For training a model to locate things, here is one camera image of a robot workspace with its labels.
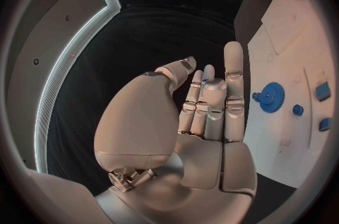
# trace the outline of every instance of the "blue gear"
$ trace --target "blue gear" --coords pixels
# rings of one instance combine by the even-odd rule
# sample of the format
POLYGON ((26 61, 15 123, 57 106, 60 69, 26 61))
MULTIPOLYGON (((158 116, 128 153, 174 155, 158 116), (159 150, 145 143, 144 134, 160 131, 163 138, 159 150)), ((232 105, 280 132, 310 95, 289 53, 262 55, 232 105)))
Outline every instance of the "blue gear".
POLYGON ((274 113, 281 108, 284 100, 285 90, 283 86, 281 86, 277 82, 272 82, 264 87, 263 91, 260 93, 259 99, 256 101, 260 103, 260 107, 262 108, 262 110, 267 113, 274 113))

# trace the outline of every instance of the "led light strip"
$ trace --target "led light strip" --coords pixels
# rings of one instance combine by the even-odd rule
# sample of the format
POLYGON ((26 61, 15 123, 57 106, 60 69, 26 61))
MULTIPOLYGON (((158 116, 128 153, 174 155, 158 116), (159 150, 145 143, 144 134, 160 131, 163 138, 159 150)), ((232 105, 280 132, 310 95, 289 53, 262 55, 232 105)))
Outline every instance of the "led light strip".
POLYGON ((94 15, 67 44, 48 76, 40 98, 34 130, 34 158, 38 172, 47 173, 47 135, 54 103, 62 83, 90 40, 112 17, 108 7, 94 15))

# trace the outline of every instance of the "blue cube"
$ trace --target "blue cube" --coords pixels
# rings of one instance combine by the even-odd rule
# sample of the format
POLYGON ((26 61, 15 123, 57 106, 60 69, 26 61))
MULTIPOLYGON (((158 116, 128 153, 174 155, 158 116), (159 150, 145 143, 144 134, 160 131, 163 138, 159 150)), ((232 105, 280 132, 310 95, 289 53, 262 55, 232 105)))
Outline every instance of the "blue cube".
POLYGON ((328 82, 321 84, 320 86, 316 87, 316 97, 317 99, 322 102, 327 98, 331 97, 331 90, 328 86, 328 82))
POLYGON ((331 118, 325 118, 323 119, 319 124, 319 131, 324 132, 331 128, 332 119, 331 118))

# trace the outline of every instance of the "blue object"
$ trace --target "blue object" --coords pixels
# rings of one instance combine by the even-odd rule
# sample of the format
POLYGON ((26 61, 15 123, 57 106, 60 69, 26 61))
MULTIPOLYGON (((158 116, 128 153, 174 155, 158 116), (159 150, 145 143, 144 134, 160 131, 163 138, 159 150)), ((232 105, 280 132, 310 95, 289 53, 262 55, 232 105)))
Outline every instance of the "blue object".
POLYGON ((260 103, 260 107, 267 113, 278 111, 285 100, 285 90, 277 82, 272 82, 264 87, 261 93, 252 94, 252 98, 260 103))
POLYGON ((260 93, 253 93, 253 94, 252 94, 252 98, 253 98, 256 102, 259 102, 260 93))
POLYGON ((332 119, 331 118, 325 118, 323 119, 319 124, 319 131, 324 132, 331 128, 332 119))
POLYGON ((303 107, 300 106, 299 104, 296 104, 293 107, 293 114, 295 114, 297 116, 301 116, 303 114, 303 107))
POLYGON ((331 90, 328 86, 327 81, 321 84, 320 86, 316 87, 315 91, 316 91, 316 97, 320 102, 331 97, 331 90))

